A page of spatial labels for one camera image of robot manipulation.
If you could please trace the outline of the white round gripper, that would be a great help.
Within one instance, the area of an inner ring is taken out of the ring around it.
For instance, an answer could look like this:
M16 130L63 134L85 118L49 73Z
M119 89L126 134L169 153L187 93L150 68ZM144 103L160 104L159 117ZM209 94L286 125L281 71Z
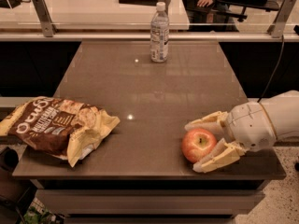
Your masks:
M216 111L188 122L184 129L205 129L221 140L203 159L193 165L197 173L208 173L238 161L246 151L271 148L276 142L273 125L264 108L256 102L235 106L229 113ZM227 133L234 142L223 138Z

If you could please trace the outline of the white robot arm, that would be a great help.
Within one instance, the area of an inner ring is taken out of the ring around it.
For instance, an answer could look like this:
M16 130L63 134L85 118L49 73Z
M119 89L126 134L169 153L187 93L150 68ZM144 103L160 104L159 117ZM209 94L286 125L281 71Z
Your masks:
M197 173L234 163L247 152L299 137L299 91L216 111L185 125L181 150Z

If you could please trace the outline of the background person hand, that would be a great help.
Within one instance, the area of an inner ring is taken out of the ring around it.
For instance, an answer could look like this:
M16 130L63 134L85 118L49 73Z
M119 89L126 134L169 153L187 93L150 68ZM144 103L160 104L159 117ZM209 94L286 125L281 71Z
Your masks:
M199 7L209 7L213 4L213 0L198 0L197 6Z

